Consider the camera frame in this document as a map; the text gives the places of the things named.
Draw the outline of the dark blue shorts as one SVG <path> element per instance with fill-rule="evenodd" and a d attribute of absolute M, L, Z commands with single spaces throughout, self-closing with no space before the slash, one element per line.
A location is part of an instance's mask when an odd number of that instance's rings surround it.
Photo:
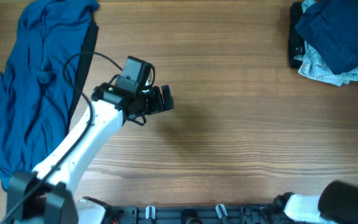
<path fill-rule="evenodd" d="M 318 1 L 295 26 L 335 75 L 358 66 L 358 1 Z"/>

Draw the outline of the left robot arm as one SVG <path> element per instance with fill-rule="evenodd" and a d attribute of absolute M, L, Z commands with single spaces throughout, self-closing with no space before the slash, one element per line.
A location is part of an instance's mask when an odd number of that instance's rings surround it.
<path fill-rule="evenodd" d="M 121 73 L 97 86 L 88 107 L 58 147 L 31 172 L 9 182 L 2 223 L 116 223 L 111 206 L 85 197 L 78 184 L 101 146 L 125 122 L 146 124 L 146 116 L 173 109 L 167 85 L 156 86 L 155 67 L 129 56 Z"/>

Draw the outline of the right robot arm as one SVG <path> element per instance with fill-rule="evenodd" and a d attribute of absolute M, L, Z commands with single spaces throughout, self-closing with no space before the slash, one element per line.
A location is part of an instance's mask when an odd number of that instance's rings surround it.
<path fill-rule="evenodd" d="M 288 63 L 311 80 L 358 82 L 358 1 L 305 0 L 290 7 Z M 272 206 L 300 223 L 358 223 L 358 187 L 331 182 L 317 196 L 292 194 Z"/>

